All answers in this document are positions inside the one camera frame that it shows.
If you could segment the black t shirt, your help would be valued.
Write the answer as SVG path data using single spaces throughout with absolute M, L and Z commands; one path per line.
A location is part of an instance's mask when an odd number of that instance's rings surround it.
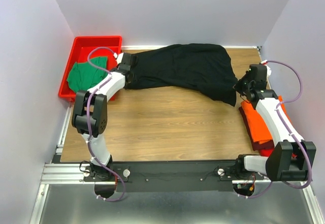
M 237 78 L 225 48 L 214 44 L 175 44 L 137 53 L 127 89 L 177 86 L 214 101 L 236 104 Z

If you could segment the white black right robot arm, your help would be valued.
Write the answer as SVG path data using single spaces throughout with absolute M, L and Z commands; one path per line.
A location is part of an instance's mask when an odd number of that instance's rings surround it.
M 278 95 L 267 89 L 270 69 L 264 60 L 252 64 L 246 74 L 237 82 L 234 89 L 247 98 L 252 108 L 261 116 L 274 143 L 270 156 L 240 155 L 234 165 L 234 175 L 245 179 L 252 172 L 266 175 L 271 181 L 290 184 L 304 181 L 307 185 L 312 180 L 312 165 L 316 146 L 295 130 L 285 115 Z

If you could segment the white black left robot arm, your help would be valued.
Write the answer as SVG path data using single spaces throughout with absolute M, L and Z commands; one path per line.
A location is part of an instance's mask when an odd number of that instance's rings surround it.
M 134 78 L 133 68 L 138 59 L 130 53 L 113 54 L 117 66 L 104 69 L 107 75 L 97 85 L 76 93 L 72 126 L 84 139 L 89 154 L 89 166 L 83 171 L 85 177 L 108 181 L 117 178 L 110 166 L 112 157 L 106 147 L 103 133 L 108 123 L 108 100 Z

